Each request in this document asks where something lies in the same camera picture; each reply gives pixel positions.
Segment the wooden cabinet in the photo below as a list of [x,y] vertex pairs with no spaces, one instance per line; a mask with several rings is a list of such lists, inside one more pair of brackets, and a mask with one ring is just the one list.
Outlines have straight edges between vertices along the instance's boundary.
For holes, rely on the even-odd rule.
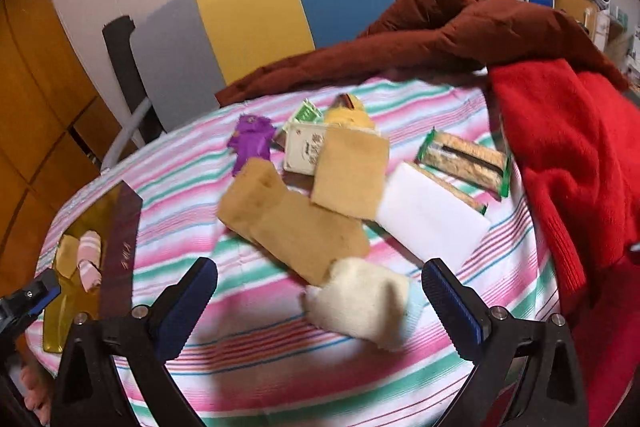
[[55,213],[120,130],[52,0],[1,0],[1,291],[32,279]]

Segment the cream white sock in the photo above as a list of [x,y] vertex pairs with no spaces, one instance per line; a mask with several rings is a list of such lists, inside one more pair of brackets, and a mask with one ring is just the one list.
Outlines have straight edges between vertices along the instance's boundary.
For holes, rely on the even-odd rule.
[[371,341],[387,351],[405,346],[425,306],[424,292],[416,281],[359,258],[334,261],[326,281],[307,286],[303,295],[312,325]]

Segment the striped pink green tablecloth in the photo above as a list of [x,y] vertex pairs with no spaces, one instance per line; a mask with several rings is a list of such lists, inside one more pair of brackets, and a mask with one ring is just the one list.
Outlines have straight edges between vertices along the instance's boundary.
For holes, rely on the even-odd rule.
[[[180,357],[167,364],[207,426],[431,425],[472,369],[457,356],[431,306],[402,351],[315,329],[300,306],[304,283],[227,231],[216,213],[232,181],[227,142],[242,114],[267,116],[280,127],[304,100],[326,109],[342,91],[360,98],[390,140],[388,170],[412,161],[432,128],[502,148],[498,107],[486,79],[444,78],[373,77],[360,86],[266,96],[216,110],[78,191],[53,219],[37,272],[52,263],[58,240],[81,213],[125,181],[142,198],[134,305],[150,305],[198,257],[218,267],[214,297]],[[484,202],[491,222],[457,277],[489,306],[540,320],[559,311],[559,293],[521,181],[514,165],[509,197],[501,202],[450,181]]]

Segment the purple snack wrapper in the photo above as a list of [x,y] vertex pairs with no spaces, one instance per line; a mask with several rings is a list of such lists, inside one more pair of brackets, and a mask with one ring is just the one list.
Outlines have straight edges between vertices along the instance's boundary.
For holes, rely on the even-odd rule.
[[250,158],[270,159],[270,145],[276,128],[271,119],[264,116],[243,114],[228,141],[235,151],[236,159],[232,176],[236,176]]

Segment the gold tray box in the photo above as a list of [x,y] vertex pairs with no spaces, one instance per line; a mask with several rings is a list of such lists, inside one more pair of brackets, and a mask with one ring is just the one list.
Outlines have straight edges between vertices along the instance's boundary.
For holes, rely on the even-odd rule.
[[59,355],[74,317],[120,317],[131,309],[142,198],[124,181],[64,231],[53,258],[60,295],[44,309],[42,347]]

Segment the cracker pack green wrapper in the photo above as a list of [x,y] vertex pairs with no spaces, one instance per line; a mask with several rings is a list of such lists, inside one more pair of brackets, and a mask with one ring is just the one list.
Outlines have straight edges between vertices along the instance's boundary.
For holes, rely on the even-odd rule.
[[510,192],[512,156],[433,128],[416,161],[506,198]]

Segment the grey yellow blue chair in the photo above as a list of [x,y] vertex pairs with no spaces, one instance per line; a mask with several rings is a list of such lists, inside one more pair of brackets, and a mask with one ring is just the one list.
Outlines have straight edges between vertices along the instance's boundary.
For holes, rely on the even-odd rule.
[[101,162],[136,131],[151,142],[219,107],[216,95],[259,67],[352,40],[394,0],[170,0],[140,22],[102,30],[132,110]]

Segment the cream carton box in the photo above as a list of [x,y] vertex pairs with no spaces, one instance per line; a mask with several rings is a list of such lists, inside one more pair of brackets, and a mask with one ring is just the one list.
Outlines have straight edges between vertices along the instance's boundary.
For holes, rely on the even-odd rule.
[[294,122],[288,127],[285,140],[283,169],[287,172],[313,176],[326,136],[325,124]]

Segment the small green packet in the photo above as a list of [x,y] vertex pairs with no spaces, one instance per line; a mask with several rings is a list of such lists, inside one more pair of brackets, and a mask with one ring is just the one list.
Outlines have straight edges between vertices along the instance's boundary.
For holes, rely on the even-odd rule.
[[308,98],[300,104],[294,112],[288,117],[288,119],[283,124],[281,130],[284,132],[288,132],[288,128],[292,126],[292,124],[297,124],[298,122],[302,122],[303,124],[318,124],[323,120],[323,113],[317,106],[314,105]]

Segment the bright red sweater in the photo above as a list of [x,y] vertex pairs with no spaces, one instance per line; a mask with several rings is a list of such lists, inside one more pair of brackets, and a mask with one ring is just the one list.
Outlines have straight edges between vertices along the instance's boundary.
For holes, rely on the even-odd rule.
[[564,60],[499,66],[488,78],[552,254],[588,423],[603,426],[639,366],[639,109],[618,72]]

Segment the pink striped sock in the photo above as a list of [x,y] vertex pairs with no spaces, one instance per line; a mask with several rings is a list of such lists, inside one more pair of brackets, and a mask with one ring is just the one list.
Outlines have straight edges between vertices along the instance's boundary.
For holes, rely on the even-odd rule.
[[96,231],[87,231],[79,239],[77,251],[77,270],[86,293],[91,293],[102,283],[101,254],[101,237]]

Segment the tan sponge cloth square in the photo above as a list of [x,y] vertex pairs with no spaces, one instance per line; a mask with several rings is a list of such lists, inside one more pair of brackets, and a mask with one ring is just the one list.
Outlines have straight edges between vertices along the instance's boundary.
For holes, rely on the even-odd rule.
[[329,127],[311,202],[343,216],[373,220],[382,200],[390,141],[371,132]]

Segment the long tan sock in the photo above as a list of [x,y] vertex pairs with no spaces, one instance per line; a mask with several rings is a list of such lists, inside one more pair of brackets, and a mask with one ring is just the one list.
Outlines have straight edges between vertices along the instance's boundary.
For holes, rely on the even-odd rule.
[[334,261],[364,258],[370,251],[360,220],[314,205],[262,158],[242,167],[222,195],[217,217],[314,286],[323,284]]

